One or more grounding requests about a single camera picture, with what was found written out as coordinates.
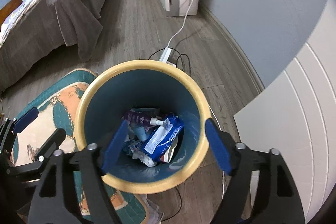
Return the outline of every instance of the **baseboard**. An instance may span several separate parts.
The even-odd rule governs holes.
[[[256,70],[254,69],[253,65],[251,64],[250,60],[245,55],[244,51],[241,49],[239,44],[236,42],[236,40],[233,38],[233,36],[230,34],[230,32],[225,28],[225,26],[213,15],[213,13],[205,7],[202,3],[199,3],[199,10],[198,10],[205,18],[207,22],[210,23],[212,27],[214,27],[223,37],[225,37],[233,50],[236,52],[237,56],[245,66],[248,74],[251,77],[251,80],[253,81],[256,89],[259,93],[261,93],[265,86],[262,83],[259,75],[257,74]]]

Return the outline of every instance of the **screw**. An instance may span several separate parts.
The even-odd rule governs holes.
[[[87,146],[87,150],[94,150],[98,147],[98,145],[96,143],[90,143],[88,146]]]
[[[237,149],[245,149],[246,148],[246,145],[244,143],[236,143],[236,148]]]
[[[62,154],[63,154],[63,150],[61,150],[61,149],[57,149],[57,150],[54,151],[54,156],[60,156]]]
[[[270,151],[273,155],[279,155],[280,154],[280,151],[277,150],[276,148],[272,148]]]

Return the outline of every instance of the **yellow trash can rim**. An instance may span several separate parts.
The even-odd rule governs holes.
[[[119,65],[115,65],[114,67],[106,70],[90,84],[90,86],[83,94],[83,97],[77,108],[73,136],[76,140],[78,149],[79,150],[84,149],[87,146],[84,134],[85,113],[94,94],[109,79],[123,72],[138,69],[149,69],[163,72],[167,75],[170,75],[171,77],[178,80],[181,84],[183,84],[190,92],[190,94],[192,95],[192,97],[196,102],[201,123],[199,142],[191,159],[181,170],[179,170],[175,174],[165,179],[149,183],[129,182],[117,178],[116,176],[113,176],[111,174],[106,174],[105,176],[102,177],[103,181],[106,184],[118,190],[134,194],[152,194],[169,190],[184,182],[196,171],[196,169],[202,163],[209,148],[209,143],[205,136],[205,121],[211,117],[208,102],[201,88],[196,84],[196,82],[191,77],[189,77],[183,71],[166,63],[154,60],[128,61],[121,63]]]

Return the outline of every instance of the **teal patterned rug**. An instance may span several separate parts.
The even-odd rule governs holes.
[[[85,90],[95,78],[96,75],[87,69],[76,69],[41,93],[19,113],[17,118],[32,107],[37,107],[39,110],[38,118],[17,135],[11,155],[15,165],[33,162],[38,149],[56,128],[64,128],[67,133],[60,149],[65,153],[77,150],[73,138],[76,110]],[[75,172],[75,182],[82,215],[91,220],[80,172]],[[107,184],[105,188],[123,224],[147,223],[148,209],[138,195],[121,192]]]

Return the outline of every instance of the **laminate floor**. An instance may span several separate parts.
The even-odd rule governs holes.
[[[183,17],[167,18],[159,0],[106,0],[100,22],[104,28],[89,62],[80,62],[77,46],[62,46],[52,51],[5,90],[2,101],[5,114],[9,114],[10,106],[9,117],[14,118],[37,95],[77,67],[102,73],[125,61],[147,59],[166,46],[180,29]],[[238,141],[233,115],[258,95],[258,89],[227,38],[199,14],[187,18],[185,28],[171,47],[188,54],[191,77],[202,88],[222,130]],[[158,60],[159,56],[160,53],[152,58]],[[184,64],[189,73],[186,59]],[[224,180],[226,189],[230,178]],[[210,151],[197,171],[177,188],[183,200],[182,209],[164,223],[210,223],[222,196],[222,172]],[[149,199],[165,212],[164,218],[174,215],[180,206],[176,189],[149,195]],[[248,217],[250,211],[248,198],[243,217]]]

